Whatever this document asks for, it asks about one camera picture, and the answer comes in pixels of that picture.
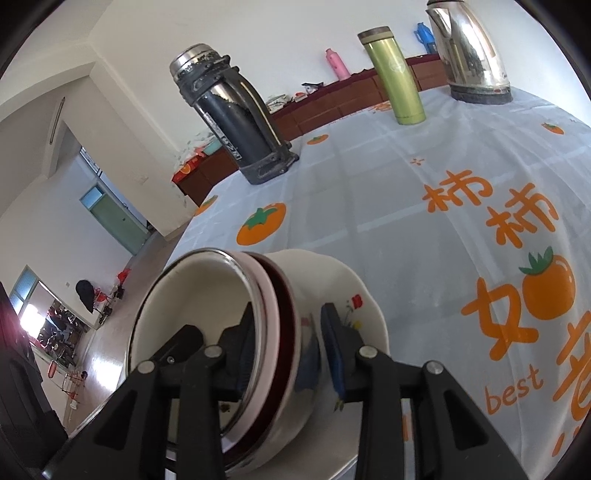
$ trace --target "tablecloth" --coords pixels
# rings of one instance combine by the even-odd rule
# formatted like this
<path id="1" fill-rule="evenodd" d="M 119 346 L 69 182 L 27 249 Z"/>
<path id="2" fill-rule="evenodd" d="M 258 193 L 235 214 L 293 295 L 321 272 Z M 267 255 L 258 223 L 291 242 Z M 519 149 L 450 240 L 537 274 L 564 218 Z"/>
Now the tablecloth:
<path id="1" fill-rule="evenodd" d="M 296 139 L 281 177 L 228 177 L 170 261 L 207 246 L 341 260 L 392 357 L 444 363 L 541 480 L 591 402 L 591 129 L 517 89 L 502 106 L 420 95 L 419 125 L 381 104 Z"/>

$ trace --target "chinese character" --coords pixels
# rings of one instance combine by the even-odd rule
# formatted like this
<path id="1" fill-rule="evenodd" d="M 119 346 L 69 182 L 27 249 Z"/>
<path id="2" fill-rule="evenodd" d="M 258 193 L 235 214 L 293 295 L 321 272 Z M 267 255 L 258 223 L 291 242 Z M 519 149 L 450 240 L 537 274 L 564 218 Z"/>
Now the chinese character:
<path id="1" fill-rule="evenodd" d="M 491 214 L 491 218 L 486 221 L 487 226 L 497 226 L 496 229 L 496 243 L 505 245 L 507 239 L 517 248 L 523 247 L 523 242 L 515 232 L 522 232 L 524 227 L 515 222 L 507 222 L 511 218 L 509 212 L 498 213 L 491 207 L 486 207 Z"/>
<path id="2" fill-rule="evenodd" d="M 574 381 L 577 380 L 574 388 L 573 398 L 570 403 L 570 411 L 573 418 L 577 421 L 585 418 L 589 408 L 591 407 L 591 401 L 585 406 L 581 406 L 581 403 L 585 401 L 587 395 L 589 395 L 589 392 L 591 391 L 591 382 L 587 382 L 584 388 L 581 389 L 583 382 L 591 374 L 591 339 L 589 337 L 589 333 L 585 332 L 585 329 L 589 326 L 589 323 L 591 323 L 591 312 L 586 311 L 579 320 L 577 326 L 573 326 L 572 323 L 567 325 L 569 339 L 564 344 L 564 347 L 556 358 L 556 364 L 562 365 L 567 359 L 568 355 L 573 351 L 575 345 L 578 343 L 581 337 L 583 337 L 583 355 L 581 358 L 576 358 L 574 355 L 569 357 L 570 372 L 552 396 L 553 401 L 558 401 L 562 398 Z"/>
<path id="3" fill-rule="evenodd" d="M 526 213 L 533 213 L 540 222 L 544 224 L 544 226 L 550 231 L 555 232 L 556 228 L 548 218 L 548 216 L 543 212 L 543 210 L 538 207 L 538 202 L 544 202 L 548 208 L 548 212 L 550 216 L 554 220 L 558 220 L 558 213 L 554 208 L 554 205 L 541 193 L 534 193 L 530 198 L 527 197 L 528 193 L 535 188 L 533 183 L 528 183 L 525 187 L 521 189 L 520 192 L 516 191 L 515 189 L 509 189 L 509 192 L 513 195 L 513 198 L 509 200 L 505 206 L 507 208 L 513 207 L 517 205 L 517 203 L 522 203 L 522 207 L 514 213 L 515 220 L 519 222 L 528 232 L 536 233 L 538 228 L 531 222 L 525 220 L 524 215 Z"/>
<path id="4" fill-rule="evenodd" d="M 492 303 L 501 299 L 509 300 L 509 311 L 504 325 L 493 322 L 491 313 Z M 503 358 L 513 342 L 534 343 L 538 340 L 538 330 L 519 326 L 521 298 L 519 291 L 511 284 L 504 284 L 488 291 L 484 278 L 479 278 L 476 281 L 476 300 L 465 305 L 461 312 L 462 315 L 478 312 L 482 333 L 487 337 L 496 338 L 496 343 L 489 353 L 491 360 L 498 361 Z"/>
<path id="5" fill-rule="evenodd" d="M 435 212 L 436 209 L 439 209 L 442 212 L 447 212 L 449 208 L 445 202 L 452 202 L 456 206 L 464 205 L 463 200 L 456 195 L 458 190 L 461 190 L 468 200 L 476 206 L 482 204 L 478 196 L 490 197 L 492 195 L 492 185 L 481 177 L 471 177 L 472 170 L 464 170 L 458 174 L 446 170 L 446 173 L 448 178 L 439 182 L 439 185 L 443 187 L 451 185 L 446 193 L 443 193 L 444 189 L 434 189 L 429 185 L 424 186 L 427 194 L 423 197 L 423 200 L 429 200 L 427 206 L 427 211 L 429 213 Z M 476 193 L 470 189 L 470 185 L 473 183 L 477 183 L 482 187 Z"/>

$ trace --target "green tumbler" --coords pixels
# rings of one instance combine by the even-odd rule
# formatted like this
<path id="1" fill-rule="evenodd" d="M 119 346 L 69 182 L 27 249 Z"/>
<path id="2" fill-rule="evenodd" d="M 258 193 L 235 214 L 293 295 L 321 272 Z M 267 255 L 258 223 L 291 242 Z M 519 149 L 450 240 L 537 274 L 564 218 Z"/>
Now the green tumbler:
<path id="1" fill-rule="evenodd" d="M 398 123 L 414 125 L 424 121 L 425 110 L 413 74 L 390 28 L 372 28 L 357 36 L 384 83 Z"/>

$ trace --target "door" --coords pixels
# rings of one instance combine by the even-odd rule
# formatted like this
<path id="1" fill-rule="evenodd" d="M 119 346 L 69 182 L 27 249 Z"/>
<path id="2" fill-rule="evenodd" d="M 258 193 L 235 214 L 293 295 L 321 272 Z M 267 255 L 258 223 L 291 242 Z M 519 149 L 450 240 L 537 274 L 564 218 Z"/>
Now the door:
<path id="1" fill-rule="evenodd" d="M 99 185 L 93 187 L 82 203 L 121 245 L 137 255 L 150 233 Z"/>

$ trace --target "floor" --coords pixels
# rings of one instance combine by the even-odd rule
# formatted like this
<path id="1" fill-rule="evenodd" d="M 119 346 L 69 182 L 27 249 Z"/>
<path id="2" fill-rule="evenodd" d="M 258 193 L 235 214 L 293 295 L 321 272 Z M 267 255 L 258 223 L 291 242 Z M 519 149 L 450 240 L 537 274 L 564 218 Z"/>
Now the floor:
<path id="1" fill-rule="evenodd" d="M 66 409 L 64 426 L 68 433 L 75 430 L 117 388 L 135 314 L 179 239 L 180 236 L 167 242 L 161 235 L 155 234 L 129 263 L 131 272 L 125 280 L 125 295 L 115 303 L 112 315 L 95 332 L 82 364 L 77 367 L 86 370 L 88 378 L 77 398 L 77 409 L 73 410 L 70 406 Z"/>

